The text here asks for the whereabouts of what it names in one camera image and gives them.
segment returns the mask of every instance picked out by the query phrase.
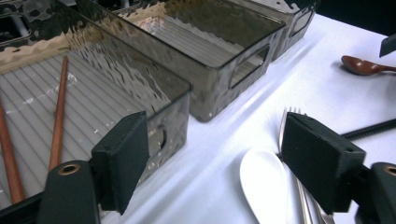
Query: spoon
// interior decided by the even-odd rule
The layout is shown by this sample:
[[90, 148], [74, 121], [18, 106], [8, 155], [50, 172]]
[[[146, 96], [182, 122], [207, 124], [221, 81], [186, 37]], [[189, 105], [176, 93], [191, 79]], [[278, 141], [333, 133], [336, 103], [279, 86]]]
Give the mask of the spoon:
[[372, 63], [346, 55], [341, 58], [341, 61], [349, 71], [360, 76], [370, 76], [385, 71], [396, 72], [396, 67]]

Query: plastic tray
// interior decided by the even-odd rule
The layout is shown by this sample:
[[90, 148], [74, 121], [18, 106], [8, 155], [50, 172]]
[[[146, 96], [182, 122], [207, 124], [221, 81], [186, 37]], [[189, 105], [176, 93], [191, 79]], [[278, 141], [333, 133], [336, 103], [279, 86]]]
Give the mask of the plastic tray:
[[262, 76], [284, 23], [228, 1], [144, 1], [111, 12], [87, 0], [78, 10], [193, 86], [190, 112], [213, 119]]
[[[27, 197], [45, 186], [62, 57], [68, 81], [62, 161], [88, 160], [91, 149], [126, 115], [148, 115], [150, 159], [140, 181], [186, 141], [191, 85], [61, 3], [13, 1], [29, 35], [0, 45], [0, 97]], [[10, 206], [3, 158], [0, 209]]]
[[273, 61], [305, 35], [321, 0], [230, 0], [286, 23]]

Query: black utensil handle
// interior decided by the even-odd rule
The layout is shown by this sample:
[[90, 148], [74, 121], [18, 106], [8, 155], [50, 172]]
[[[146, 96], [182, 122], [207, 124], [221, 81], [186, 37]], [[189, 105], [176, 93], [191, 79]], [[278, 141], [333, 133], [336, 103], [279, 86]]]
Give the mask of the black utensil handle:
[[350, 133], [343, 133], [341, 136], [346, 139], [353, 141], [357, 139], [361, 139], [363, 137], [367, 137], [370, 135], [374, 135], [377, 133], [382, 133], [384, 131], [388, 131], [390, 129], [396, 128], [396, 119], [390, 119], [388, 121], [378, 123], [372, 126], [368, 126], [362, 129], [358, 129], [356, 131], [352, 131]]

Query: dark background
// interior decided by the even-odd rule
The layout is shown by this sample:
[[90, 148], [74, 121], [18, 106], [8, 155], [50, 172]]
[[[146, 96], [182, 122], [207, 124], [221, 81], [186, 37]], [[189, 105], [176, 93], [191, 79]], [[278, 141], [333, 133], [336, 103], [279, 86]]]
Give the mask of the dark background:
[[396, 34], [396, 0], [322, 0], [317, 13], [382, 35]]

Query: white spoon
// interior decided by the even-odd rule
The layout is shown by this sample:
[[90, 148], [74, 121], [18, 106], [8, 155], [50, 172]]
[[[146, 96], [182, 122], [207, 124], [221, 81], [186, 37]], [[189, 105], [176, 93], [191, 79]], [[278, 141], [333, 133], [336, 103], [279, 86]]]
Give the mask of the white spoon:
[[285, 224], [286, 174], [279, 158], [269, 151], [250, 150], [240, 167], [242, 189], [258, 221]]

